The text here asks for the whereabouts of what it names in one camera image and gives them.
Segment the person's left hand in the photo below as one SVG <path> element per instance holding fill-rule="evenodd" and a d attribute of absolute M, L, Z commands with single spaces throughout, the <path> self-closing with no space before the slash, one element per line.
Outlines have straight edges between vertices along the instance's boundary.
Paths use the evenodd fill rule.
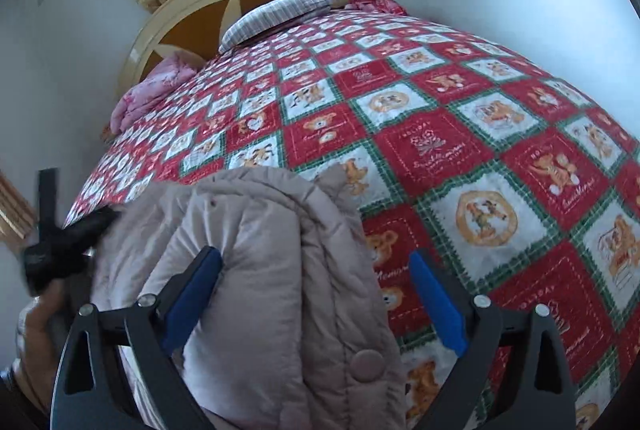
<path fill-rule="evenodd" d="M 12 365 L 17 385 L 41 413 L 49 415 L 58 354 L 49 334 L 49 320 L 62 309 L 64 283 L 56 279 L 23 309 L 17 322 L 17 359 Z"/>

